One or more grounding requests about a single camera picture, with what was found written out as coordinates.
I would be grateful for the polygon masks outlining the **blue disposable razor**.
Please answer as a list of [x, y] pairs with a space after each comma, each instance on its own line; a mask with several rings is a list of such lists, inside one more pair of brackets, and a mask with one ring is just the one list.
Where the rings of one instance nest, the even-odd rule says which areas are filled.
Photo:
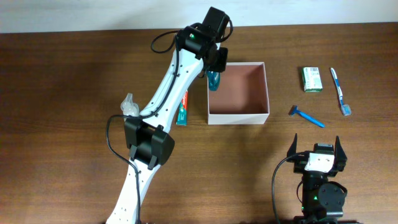
[[311, 117], [310, 115], [298, 110], [298, 106], [297, 105], [293, 105], [289, 111], [289, 116], [294, 116], [295, 114], [298, 114], [299, 116], [303, 117], [304, 119], [306, 119], [307, 121], [315, 124], [316, 126], [320, 127], [320, 128], [324, 128], [325, 125], [316, 120], [315, 118]]

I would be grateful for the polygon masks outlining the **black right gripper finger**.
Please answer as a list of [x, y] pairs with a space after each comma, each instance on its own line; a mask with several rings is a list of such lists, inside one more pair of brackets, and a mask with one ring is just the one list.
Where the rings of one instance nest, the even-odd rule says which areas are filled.
[[335, 159], [346, 159], [346, 154], [341, 146], [339, 136], [336, 136], [335, 141]]
[[287, 157], [293, 156], [297, 152], [297, 133], [295, 133], [294, 140], [287, 151]]

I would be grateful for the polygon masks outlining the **red green toothpaste tube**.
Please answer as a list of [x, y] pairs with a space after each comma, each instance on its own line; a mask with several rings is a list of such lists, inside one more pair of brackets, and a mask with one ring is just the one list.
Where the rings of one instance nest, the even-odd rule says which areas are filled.
[[188, 91], [184, 93], [183, 98], [178, 107], [178, 116], [176, 120], [176, 125], [179, 126], [187, 125], [187, 98], [188, 98]]

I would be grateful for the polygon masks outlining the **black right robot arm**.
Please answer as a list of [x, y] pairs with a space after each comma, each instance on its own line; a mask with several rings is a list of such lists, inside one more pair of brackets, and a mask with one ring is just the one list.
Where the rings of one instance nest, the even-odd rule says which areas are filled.
[[339, 223], [348, 194], [346, 187], [328, 180], [342, 172], [348, 158], [336, 137], [335, 144], [316, 143], [312, 151], [297, 152], [297, 137], [287, 151], [287, 162], [294, 164], [294, 172], [302, 175], [302, 216], [293, 223]]

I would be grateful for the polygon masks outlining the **blue mouthwash bottle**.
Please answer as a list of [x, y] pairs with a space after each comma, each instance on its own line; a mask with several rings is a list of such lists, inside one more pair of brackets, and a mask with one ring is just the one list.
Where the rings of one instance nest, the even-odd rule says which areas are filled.
[[216, 91], [218, 89], [218, 87], [220, 85], [220, 81], [221, 81], [220, 72], [207, 71], [206, 75], [208, 78], [208, 89], [210, 91]]

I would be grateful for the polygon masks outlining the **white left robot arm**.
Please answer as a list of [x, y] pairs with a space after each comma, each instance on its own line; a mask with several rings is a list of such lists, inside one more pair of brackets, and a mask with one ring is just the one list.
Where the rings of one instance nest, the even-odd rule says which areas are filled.
[[168, 50], [172, 60], [154, 96], [139, 110], [128, 94], [121, 103], [128, 157], [126, 179], [107, 223], [140, 223], [141, 205], [155, 173], [172, 154], [175, 141], [169, 132], [181, 100], [201, 72], [226, 69], [228, 49], [221, 46], [233, 33], [229, 16], [215, 7], [204, 20], [173, 30]]

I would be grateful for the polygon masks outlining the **clear purple spray bottle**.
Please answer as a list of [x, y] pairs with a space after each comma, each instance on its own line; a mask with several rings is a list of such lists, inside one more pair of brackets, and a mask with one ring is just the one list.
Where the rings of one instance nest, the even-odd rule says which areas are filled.
[[133, 102], [133, 94], [128, 93], [121, 103], [121, 111], [125, 116], [135, 116], [138, 117], [140, 110], [137, 103]]

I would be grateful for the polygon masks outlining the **green white soap box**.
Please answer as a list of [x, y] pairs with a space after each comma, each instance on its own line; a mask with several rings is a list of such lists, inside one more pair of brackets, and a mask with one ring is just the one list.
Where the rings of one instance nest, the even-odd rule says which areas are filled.
[[321, 92], [323, 90], [318, 67], [303, 67], [301, 72], [304, 92]]

